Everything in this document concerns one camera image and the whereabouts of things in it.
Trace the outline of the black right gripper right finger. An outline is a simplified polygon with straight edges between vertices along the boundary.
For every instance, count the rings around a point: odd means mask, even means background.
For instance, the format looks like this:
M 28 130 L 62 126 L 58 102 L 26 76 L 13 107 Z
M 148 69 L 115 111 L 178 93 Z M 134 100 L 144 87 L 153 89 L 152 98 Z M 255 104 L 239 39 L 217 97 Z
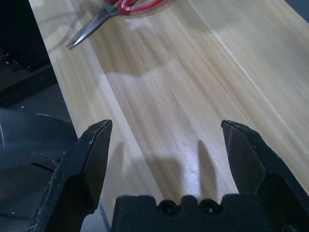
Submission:
M 254 194 L 277 232 L 309 230 L 309 196 L 284 161 L 246 125 L 221 123 L 231 174 L 239 193 Z

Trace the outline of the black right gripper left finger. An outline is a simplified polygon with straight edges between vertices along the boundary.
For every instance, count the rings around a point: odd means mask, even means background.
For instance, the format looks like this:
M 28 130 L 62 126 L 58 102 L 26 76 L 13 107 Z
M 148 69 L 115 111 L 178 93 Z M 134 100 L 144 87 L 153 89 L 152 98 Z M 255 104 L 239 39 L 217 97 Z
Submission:
M 28 232 L 79 232 L 98 207 L 107 169 L 112 121 L 88 127 L 56 167 Z

